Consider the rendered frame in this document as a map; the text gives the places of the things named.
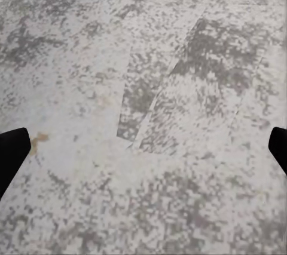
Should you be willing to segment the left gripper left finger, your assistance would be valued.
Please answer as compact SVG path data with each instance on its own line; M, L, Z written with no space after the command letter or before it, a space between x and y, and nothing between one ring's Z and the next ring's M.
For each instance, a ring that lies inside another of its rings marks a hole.
M0 199L30 151L30 137L25 127L0 134Z

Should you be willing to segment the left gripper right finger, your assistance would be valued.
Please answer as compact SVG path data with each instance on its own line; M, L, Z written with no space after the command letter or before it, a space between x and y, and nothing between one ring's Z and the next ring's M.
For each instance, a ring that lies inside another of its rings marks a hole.
M287 174L287 130L274 127L268 145L270 152Z

